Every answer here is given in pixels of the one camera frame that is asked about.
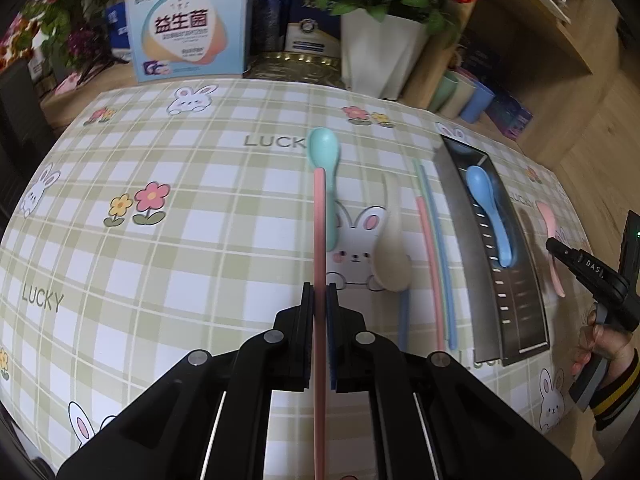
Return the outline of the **right forearm dark sleeve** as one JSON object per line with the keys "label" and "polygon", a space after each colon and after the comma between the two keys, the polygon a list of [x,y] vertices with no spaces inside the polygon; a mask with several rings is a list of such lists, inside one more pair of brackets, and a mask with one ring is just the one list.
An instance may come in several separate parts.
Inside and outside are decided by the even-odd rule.
{"label": "right forearm dark sleeve", "polygon": [[596,392],[590,408],[598,452],[604,460],[609,460],[639,414],[638,351],[620,376]]}

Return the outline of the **right hand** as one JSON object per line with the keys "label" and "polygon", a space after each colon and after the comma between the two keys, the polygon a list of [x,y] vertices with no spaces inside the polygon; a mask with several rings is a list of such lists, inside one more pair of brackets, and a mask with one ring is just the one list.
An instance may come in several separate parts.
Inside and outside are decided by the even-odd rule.
{"label": "right hand", "polygon": [[588,315],[587,324],[580,329],[570,372],[577,376],[596,354],[603,356],[608,361],[608,371],[600,382],[600,387],[603,388],[630,367],[635,353],[631,334],[599,324],[597,311],[593,310]]}

